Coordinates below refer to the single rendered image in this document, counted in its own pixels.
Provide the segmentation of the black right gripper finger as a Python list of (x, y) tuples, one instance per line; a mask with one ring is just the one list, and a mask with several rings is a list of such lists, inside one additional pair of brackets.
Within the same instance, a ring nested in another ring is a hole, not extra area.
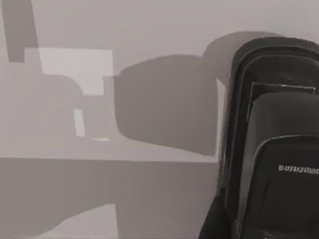
[(200, 229), (198, 239), (232, 239), (231, 221), (224, 205), (224, 196), (214, 196)]

